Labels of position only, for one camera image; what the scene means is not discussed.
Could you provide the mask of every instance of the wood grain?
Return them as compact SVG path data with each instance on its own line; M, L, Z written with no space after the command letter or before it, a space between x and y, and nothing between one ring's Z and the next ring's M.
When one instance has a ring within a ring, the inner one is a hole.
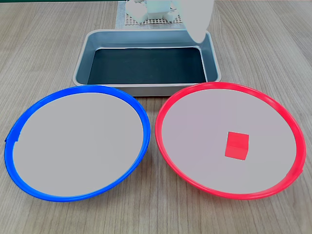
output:
M306 165L285 191L234 201L184 182L165 163L154 137L166 98L138 99L151 121L151 143L137 169L109 192L53 203L13 183L3 160L13 124L41 98L73 86L86 34L113 28L116 12L117 2L0 4L0 233L312 233L311 1L216 1L209 26L222 81L268 94L302 128Z

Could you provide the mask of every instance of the white plastic piece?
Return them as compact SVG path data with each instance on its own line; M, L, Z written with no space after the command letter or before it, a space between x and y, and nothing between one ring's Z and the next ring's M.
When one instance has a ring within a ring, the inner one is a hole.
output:
M164 19L168 22L173 22L177 18L179 12L178 11L171 11L164 15Z
M210 23L214 0L173 0L180 17L196 43L202 43Z
M147 12L148 13L160 13L170 11L171 1L169 0L147 0Z
M147 19L149 19L149 20L162 20L162 18L164 17L164 14L166 14L166 12L147 13Z
M126 13L138 23L147 20L147 8L143 3L135 3L134 0L128 1L126 3Z

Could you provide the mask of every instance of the gray tray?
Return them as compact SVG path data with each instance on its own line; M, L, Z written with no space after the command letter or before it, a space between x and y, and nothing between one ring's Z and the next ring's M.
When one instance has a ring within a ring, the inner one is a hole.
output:
M113 51L116 49L170 49L170 48L196 48L199 50L199 58L202 63L203 69L203 82L212 82L212 81L220 81L221 74L218 67L218 63L215 56L215 51L213 47L213 43L211 40L210 33L207 32L207 36L205 40L201 44L195 43L191 37L189 36L186 29L152 29L152 30L137 30L137 31L127 31L127 30L95 30L90 32L85 39L83 44L82 52L79 56L78 63L75 69L75 73L73 76L73 82L75 85L86 85L90 84L89 78L92 76L111 76L114 71L110 71L107 74L94 74L92 71L94 58L96 52L101 49L113 49L109 51L108 54L112 55ZM181 54L177 53L176 59L180 59ZM112 59L118 62L118 56L112 56ZM131 58L120 57L120 66L115 69L116 74L120 74L120 71L124 71L125 66L127 66L127 62L131 61ZM187 71L185 68L186 62L181 62L181 69ZM137 75L140 74L140 69L134 68L131 70L131 75L129 75L130 82L125 84L120 83L118 81L118 75L116 77L109 77L110 82L105 83L105 79L102 79L100 83L92 83L105 85L110 87L115 87L121 89L134 97L150 97L150 96L171 96L176 93L180 89L183 89L187 86L191 86L197 84L198 78L189 76L188 81L184 83L179 82L170 82L168 79L168 83L163 82L166 80L162 76L161 83L156 79L157 76L150 75L151 79L148 82L137 83Z

